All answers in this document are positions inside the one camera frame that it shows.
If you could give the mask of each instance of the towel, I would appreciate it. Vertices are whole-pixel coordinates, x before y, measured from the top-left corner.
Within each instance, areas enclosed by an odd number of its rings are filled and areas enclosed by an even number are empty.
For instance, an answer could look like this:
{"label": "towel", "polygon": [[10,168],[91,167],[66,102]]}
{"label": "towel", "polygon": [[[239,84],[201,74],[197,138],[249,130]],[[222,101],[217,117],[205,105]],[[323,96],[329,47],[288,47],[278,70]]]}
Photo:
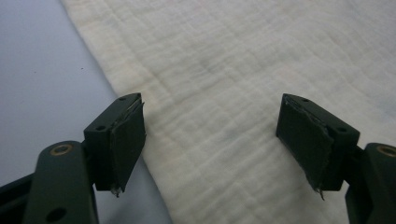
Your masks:
{"label": "towel", "polygon": [[175,223],[347,223],[276,138],[282,93],[396,145],[396,1],[63,0],[118,95]]}

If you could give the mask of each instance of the cream fabric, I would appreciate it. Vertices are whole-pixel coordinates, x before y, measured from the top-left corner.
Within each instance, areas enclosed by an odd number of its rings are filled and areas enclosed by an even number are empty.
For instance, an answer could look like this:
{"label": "cream fabric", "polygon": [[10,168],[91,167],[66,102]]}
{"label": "cream fabric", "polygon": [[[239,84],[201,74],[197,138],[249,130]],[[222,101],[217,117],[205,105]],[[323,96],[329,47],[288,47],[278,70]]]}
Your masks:
{"label": "cream fabric", "polygon": [[347,223],[347,184],[323,202],[275,137],[283,92],[396,145],[396,1],[64,5],[115,92],[142,92],[175,223]]}

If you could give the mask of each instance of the smooth surface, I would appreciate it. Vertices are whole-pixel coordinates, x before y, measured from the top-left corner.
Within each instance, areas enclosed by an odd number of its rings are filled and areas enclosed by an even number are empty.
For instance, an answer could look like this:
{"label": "smooth surface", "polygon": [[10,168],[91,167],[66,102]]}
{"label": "smooth surface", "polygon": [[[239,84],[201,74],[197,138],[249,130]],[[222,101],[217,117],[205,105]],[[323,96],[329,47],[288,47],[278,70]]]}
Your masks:
{"label": "smooth surface", "polygon": [[115,92],[145,96],[143,156],[175,223],[347,223],[345,191],[323,202],[276,138],[285,92],[360,147],[396,145],[396,1],[64,4]]}
{"label": "smooth surface", "polygon": [[[116,98],[60,2],[1,1],[0,186],[32,173],[45,147],[82,141]],[[170,222],[143,160],[118,199],[96,200],[101,223]]]}

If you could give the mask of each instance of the gray tabletop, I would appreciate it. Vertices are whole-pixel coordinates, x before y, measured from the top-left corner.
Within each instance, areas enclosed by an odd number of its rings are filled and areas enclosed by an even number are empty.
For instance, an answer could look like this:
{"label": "gray tabletop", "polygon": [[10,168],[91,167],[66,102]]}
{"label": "gray tabletop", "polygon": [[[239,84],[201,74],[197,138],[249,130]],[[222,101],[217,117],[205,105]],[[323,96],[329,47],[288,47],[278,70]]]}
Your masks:
{"label": "gray tabletop", "polygon": [[[116,98],[61,2],[1,1],[0,186],[32,173],[45,147],[81,142]],[[142,159],[118,199],[95,193],[101,223],[171,222]]]}

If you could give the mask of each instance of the blanket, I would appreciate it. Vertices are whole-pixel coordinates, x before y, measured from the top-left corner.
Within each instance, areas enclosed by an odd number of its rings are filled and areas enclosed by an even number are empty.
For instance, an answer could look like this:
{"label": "blanket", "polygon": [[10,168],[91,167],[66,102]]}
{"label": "blanket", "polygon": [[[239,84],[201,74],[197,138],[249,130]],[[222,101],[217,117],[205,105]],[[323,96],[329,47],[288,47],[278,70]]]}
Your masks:
{"label": "blanket", "polygon": [[347,184],[323,202],[275,136],[284,92],[396,145],[396,1],[63,3],[115,92],[142,92],[175,223],[347,223]]}

